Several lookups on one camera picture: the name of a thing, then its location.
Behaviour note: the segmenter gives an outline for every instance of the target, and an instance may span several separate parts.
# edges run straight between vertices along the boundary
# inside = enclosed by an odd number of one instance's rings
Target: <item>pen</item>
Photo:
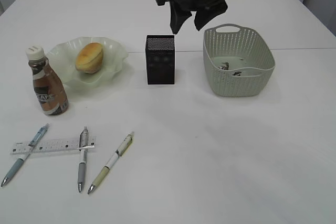
[[[97,189],[97,187],[100,185],[100,183],[103,181],[103,179],[106,177],[107,173],[109,173],[110,169],[113,167],[113,165],[117,162],[119,157],[121,157],[127,148],[131,145],[133,142],[133,136],[134,132],[129,134],[125,140],[121,143],[119,148],[115,151],[115,153],[112,155],[112,157],[107,161],[106,165],[103,167],[101,172],[98,174],[98,176],[94,179],[92,182],[88,194],[92,193],[94,190]]]
[[[34,136],[33,140],[31,140],[31,142],[28,144],[28,146],[30,148],[29,151],[32,151],[35,148],[35,146],[37,145],[37,143],[46,134],[48,128],[49,128],[49,124],[46,124],[45,126],[43,126],[42,128],[40,128],[40,130]],[[12,178],[14,177],[14,175],[21,168],[21,166],[23,165],[23,163],[25,162],[25,160],[29,156],[30,156],[30,153],[27,153],[27,154],[23,155],[21,158],[18,158],[16,160],[16,162],[11,167],[11,169],[9,170],[9,172],[6,174],[4,180],[2,181],[1,187],[3,187],[4,185],[7,185],[12,180]]]
[[[86,127],[79,136],[79,147],[88,146],[89,142],[89,131]],[[85,183],[85,173],[86,173],[86,156],[88,150],[79,150],[80,151],[80,160],[78,166],[78,191],[82,192]]]

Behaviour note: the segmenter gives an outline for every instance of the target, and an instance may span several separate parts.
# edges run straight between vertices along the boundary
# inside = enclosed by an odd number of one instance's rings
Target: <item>pen tip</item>
[[[1,183],[1,187],[3,187],[4,185],[6,185],[9,182],[8,178],[4,178],[4,180]]]
[[[83,184],[82,183],[78,183],[78,191],[81,193],[83,189]]]
[[[96,186],[91,185],[89,190],[88,190],[88,194],[92,193],[95,189],[96,189]]]

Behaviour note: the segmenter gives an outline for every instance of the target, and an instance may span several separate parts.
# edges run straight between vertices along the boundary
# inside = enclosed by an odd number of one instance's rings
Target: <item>bottle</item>
[[[26,50],[28,64],[33,71],[33,87],[46,115],[59,115],[68,109],[68,99],[63,84],[49,65],[49,60],[40,46]]]

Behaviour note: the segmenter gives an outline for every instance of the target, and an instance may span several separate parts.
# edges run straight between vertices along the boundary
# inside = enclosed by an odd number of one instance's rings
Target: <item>yellow pen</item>
[[[107,161],[106,165],[103,167],[103,169],[100,171],[98,176],[92,182],[92,184],[91,184],[91,186],[88,190],[88,194],[92,193],[94,190],[97,189],[97,187],[100,185],[100,183],[106,177],[106,175],[109,173],[110,169],[117,162],[119,157],[121,157],[124,154],[124,152],[127,150],[127,148],[131,145],[131,143],[133,142],[133,136],[134,136],[134,132],[129,134],[125,138],[125,140],[121,143],[119,148],[115,151],[115,153],[112,155],[112,157]]]

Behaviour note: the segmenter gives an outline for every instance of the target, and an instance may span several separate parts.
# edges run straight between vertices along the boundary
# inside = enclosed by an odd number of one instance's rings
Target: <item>plastic basket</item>
[[[221,27],[239,31],[217,32]],[[259,94],[275,68],[273,55],[259,33],[234,24],[204,31],[203,60],[211,89],[223,97]]]

